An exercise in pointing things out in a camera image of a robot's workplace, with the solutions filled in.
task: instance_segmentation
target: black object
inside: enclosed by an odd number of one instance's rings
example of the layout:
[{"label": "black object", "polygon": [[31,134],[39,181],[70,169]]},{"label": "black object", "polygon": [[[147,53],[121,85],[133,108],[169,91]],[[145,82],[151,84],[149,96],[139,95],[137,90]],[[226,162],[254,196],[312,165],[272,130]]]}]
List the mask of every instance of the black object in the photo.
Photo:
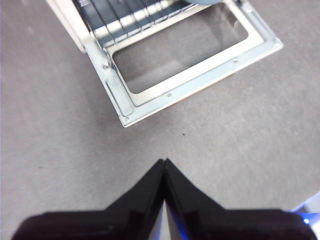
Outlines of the black object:
[{"label": "black object", "polygon": [[26,219],[13,240],[146,240],[164,200],[183,240],[315,240],[301,216],[281,210],[225,210],[169,160],[159,160],[104,211],[52,212]]}]

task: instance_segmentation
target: wire rack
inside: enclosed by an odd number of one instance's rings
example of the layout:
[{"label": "wire rack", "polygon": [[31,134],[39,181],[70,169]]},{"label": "wire rack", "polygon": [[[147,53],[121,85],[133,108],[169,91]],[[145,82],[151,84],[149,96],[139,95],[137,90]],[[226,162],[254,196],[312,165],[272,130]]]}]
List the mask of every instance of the wire rack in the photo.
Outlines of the wire rack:
[{"label": "wire rack", "polygon": [[194,6],[183,0],[74,0],[74,3],[102,48]]}]

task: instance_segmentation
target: rectangular opening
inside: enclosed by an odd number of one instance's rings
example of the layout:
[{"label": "rectangular opening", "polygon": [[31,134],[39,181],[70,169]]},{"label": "rectangular opening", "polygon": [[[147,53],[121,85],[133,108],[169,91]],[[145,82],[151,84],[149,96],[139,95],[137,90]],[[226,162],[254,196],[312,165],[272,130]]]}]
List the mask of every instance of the rectangular opening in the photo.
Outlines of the rectangular opening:
[{"label": "rectangular opening", "polygon": [[248,32],[224,3],[212,5],[112,56],[138,94],[245,40]]}]

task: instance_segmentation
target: metal frame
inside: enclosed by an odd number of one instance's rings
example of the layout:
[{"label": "metal frame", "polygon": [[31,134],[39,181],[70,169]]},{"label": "metal frame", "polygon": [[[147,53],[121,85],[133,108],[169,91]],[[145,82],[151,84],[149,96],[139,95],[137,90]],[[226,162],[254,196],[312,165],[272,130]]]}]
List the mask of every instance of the metal frame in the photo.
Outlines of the metal frame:
[{"label": "metal frame", "polygon": [[275,36],[247,0],[224,0],[223,3],[226,4],[246,29],[248,37],[138,94],[130,92],[117,66],[113,62],[112,55],[116,51],[187,18],[208,6],[196,5],[190,7],[179,15],[172,17],[170,21],[162,21],[145,29],[143,34],[136,34],[125,38],[116,44],[104,47],[103,50],[95,37],[87,37],[82,41],[124,127],[128,127],[217,83],[283,47],[282,42]]}]

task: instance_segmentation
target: gray carpet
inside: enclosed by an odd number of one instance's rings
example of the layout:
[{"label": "gray carpet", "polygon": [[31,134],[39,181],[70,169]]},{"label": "gray carpet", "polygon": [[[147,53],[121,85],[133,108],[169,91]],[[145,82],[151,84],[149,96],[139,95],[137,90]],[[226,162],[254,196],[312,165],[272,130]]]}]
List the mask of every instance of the gray carpet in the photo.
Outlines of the gray carpet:
[{"label": "gray carpet", "polygon": [[45,211],[103,209],[159,158],[226,208],[320,190],[320,1],[251,0],[285,48],[123,128],[43,0],[1,1],[1,239]]}]

